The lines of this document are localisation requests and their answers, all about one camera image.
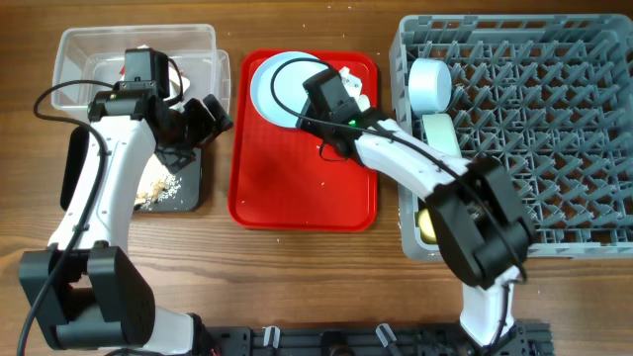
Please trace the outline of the white plastic fork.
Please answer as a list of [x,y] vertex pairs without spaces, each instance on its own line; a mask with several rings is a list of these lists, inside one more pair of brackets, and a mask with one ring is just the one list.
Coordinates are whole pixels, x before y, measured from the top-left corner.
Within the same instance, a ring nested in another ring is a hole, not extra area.
[[347,66],[342,67],[339,70],[343,87],[347,91],[348,95],[353,98],[358,98],[362,94],[362,80],[353,75],[350,68]]

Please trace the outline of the rice and food leftovers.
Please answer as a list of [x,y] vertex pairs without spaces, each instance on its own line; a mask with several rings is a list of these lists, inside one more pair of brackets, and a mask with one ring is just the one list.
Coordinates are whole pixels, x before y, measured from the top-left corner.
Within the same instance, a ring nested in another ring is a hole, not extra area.
[[151,158],[145,165],[136,190],[135,209],[151,206],[174,198],[182,179],[170,173],[158,160]]

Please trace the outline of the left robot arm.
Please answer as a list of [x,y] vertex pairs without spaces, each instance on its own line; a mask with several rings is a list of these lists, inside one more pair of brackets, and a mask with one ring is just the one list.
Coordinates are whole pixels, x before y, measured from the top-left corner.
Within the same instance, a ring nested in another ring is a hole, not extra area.
[[71,201],[47,246],[24,253],[19,280],[37,325],[54,350],[111,355],[218,355],[201,318],[159,307],[128,255],[142,172],[151,158],[176,173],[199,148],[228,131],[214,96],[170,91],[173,59],[153,48],[125,53],[124,77],[100,83],[85,120],[83,164]]

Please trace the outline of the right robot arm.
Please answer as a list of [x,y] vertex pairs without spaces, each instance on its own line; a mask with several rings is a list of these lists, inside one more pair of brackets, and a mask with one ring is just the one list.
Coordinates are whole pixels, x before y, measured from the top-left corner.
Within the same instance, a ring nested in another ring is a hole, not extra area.
[[461,326],[482,349],[497,351],[513,326],[511,294],[527,279],[523,263],[535,240],[507,170],[494,158],[450,156],[381,111],[361,110],[334,69],[303,87],[310,102],[303,128],[340,157],[388,175],[424,201],[441,256],[465,286]]

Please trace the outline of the white plastic spoon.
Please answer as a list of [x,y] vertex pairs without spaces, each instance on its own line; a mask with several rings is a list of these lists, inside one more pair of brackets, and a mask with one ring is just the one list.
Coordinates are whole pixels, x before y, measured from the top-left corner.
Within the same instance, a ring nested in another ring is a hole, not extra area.
[[358,107],[359,107],[361,112],[364,112],[364,111],[366,111],[367,109],[369,109],[371,107],[371,103],[370,103],[369,98],[366,95],[364,95],[364,94],[362,94],[362,95],[360,95],[360,96],[358,96],[356,98],[356,103],[357,103],[357,105],[358,105]]

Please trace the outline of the white paper waste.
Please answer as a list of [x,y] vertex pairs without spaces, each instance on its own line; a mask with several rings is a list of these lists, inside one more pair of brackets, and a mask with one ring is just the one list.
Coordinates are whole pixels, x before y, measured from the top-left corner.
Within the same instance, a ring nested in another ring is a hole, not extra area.
[[121,74],[123,82],[151,87],[170,108],[183,101],[190,85],[174,59],[149,46],[127,49]]

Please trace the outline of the mint green bowl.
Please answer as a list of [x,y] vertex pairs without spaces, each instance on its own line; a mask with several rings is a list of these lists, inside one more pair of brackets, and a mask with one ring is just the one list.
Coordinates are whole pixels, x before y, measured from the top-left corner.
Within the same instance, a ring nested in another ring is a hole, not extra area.
[[449,115],[423,115],[421,119],[427,144],[430,147],[453,157],[462,157],[453,122]]

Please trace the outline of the blue bowl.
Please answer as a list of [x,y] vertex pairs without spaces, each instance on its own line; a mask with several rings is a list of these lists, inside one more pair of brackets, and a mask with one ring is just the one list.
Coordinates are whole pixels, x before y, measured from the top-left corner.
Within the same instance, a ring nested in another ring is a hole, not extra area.
[[416,59],[409,72],[408,94],[416,115],[444,112],[452,95],[452,78],[447,64],[429,58]]

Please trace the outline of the yellow cup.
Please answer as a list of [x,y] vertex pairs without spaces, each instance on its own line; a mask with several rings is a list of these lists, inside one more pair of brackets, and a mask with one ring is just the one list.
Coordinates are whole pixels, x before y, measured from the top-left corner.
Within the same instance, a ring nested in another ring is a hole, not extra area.
[[416,218],[417,226],[420,230],[421,239],[426,244],[436,244],[437,237],[430,218],[428,209],[422,209]]

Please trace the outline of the light blue plate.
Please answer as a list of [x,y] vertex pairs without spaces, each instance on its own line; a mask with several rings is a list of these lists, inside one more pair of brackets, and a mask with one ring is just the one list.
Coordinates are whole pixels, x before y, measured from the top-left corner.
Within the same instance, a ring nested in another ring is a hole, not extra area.
[[250,97],[258,114],[269,123],[286,129],[296,129],[300,118],[284,110],[274,100],[271,83],[277,98],[291,111],[304,114],[308,94],[303,83],[327,69],[312,54],[284,51],[265,59],[255,70],[250,83]]

